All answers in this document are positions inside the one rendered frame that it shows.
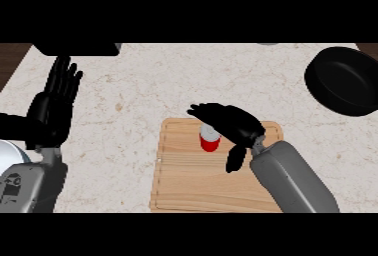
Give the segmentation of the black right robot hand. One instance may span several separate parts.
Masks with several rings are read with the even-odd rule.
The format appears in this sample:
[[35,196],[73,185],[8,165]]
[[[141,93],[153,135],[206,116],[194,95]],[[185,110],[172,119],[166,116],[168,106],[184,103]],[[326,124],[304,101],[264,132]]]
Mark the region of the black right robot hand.
[[218,103],[191,104],[187,114],[208,124],[234,144],[227,155],[225,172],[237,171],[246,150],[253,147],[256,138],[265,133],[258,119],[240,108]]

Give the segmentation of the white round object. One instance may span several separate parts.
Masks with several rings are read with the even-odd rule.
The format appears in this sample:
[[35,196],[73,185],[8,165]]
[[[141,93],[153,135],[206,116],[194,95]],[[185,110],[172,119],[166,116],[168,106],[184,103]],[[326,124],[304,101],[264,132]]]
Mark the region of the white round object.
[[13,164],[30,161],[22,149],[8,141],[0,140],[0,169],[7,169]]

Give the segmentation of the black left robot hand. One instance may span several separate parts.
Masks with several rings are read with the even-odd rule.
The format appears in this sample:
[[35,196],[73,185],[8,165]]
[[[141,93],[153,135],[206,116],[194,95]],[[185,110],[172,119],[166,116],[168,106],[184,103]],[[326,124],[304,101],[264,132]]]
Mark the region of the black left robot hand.
[[69,56],[57,56],[44,90],[35,95],[26,116],[0,113],[0,139],[23,141],[27,150],[58,148],[64,143],[82,72]]

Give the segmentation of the light wooden cutting board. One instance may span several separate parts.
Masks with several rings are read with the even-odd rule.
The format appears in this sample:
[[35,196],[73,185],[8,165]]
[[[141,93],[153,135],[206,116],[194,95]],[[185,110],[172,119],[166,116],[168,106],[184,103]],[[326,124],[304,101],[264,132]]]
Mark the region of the light wooden cutting board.
[[152,212],[278,212],[274,200],[249,169],[250,153],[242,168],[225,173],[233,143],[219,139],[214,152],[199,144],[200,121],[162,121],[150,192]]

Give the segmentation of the black round pot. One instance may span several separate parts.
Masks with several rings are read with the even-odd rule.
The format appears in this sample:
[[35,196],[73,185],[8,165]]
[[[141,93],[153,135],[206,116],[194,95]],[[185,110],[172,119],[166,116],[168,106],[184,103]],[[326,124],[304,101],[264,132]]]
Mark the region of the black round pot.
[[364,116],[378,111],[378,61],[355,49],[323,49],[304,71],[312,98],[333,112]]

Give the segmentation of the red can with silver top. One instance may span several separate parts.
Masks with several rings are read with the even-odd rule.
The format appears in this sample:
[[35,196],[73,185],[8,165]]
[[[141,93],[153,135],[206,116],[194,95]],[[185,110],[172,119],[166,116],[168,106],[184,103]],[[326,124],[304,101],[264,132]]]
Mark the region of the red can with silver top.
[[214,152],[218,148],[221,135],[208,124],[199,128],[199,144],[205,152]]

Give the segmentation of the black flat appliance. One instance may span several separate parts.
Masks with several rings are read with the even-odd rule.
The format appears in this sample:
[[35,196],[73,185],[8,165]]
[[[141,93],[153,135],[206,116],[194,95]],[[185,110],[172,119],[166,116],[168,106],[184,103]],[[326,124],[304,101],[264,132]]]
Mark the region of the black flat appliance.
[[45,56],[116,56],[119,43],[35,43]]

